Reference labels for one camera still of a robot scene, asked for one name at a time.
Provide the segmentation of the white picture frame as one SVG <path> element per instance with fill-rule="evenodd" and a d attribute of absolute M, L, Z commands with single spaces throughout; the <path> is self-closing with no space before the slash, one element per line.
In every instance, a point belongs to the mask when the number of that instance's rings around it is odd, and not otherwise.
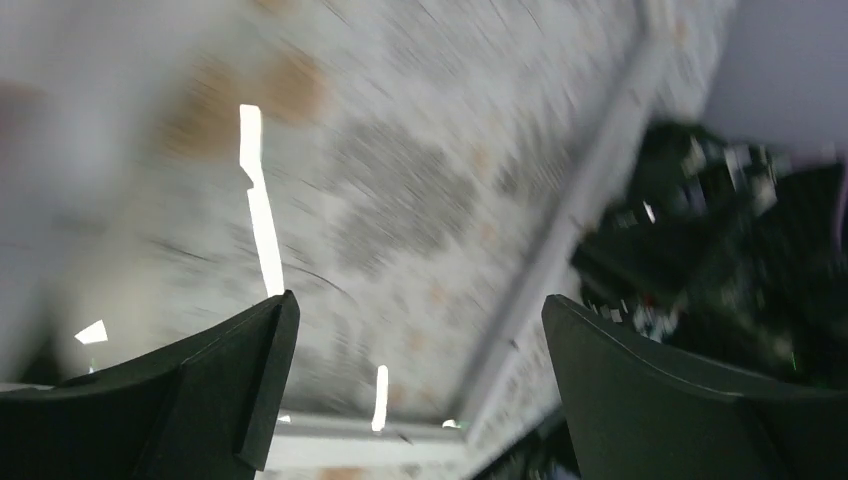
<path fill-rule="evenodd" d="M 586 223 L 596 218 L 633 162 L 636 138 L 645 126 L 674 47 L 650 34 L 617 83 L 602 121 L 561 188 L 551 219 L 531 252 L 529 265 L 500 301 L 472 363 L 458 386 L 458 404 L 441 423 L 391 422 L 377 434 L 369 422 L 292 413 L 280 421 L 268 468 L 332 469 L 395 465 L 464 464 L 475 470 L 506 449 L 544 417 L 548 400 L 511 407 L 505 399 L 522 362 L 537 352 L 535 329 L 547 295 L 574 286 L 568 258 Z"/>

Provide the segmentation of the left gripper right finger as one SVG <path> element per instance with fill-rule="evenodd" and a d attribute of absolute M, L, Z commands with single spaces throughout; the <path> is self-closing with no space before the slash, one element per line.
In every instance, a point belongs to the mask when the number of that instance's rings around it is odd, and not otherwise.
<path fill-rule="evenodd" d="M 541 319 L 585 479 L 843 479 L 847 395 L 663 345 L 561 295 Z"/>

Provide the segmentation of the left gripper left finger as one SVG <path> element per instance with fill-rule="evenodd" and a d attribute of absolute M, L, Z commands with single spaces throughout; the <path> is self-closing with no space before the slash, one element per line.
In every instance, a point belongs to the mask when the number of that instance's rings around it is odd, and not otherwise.
<path fill-rule="evenodd" d="M 5 479 L 251 479 L 267 464 L 300 323 L 293 292 L 50 388 L 1 395 Z"/>

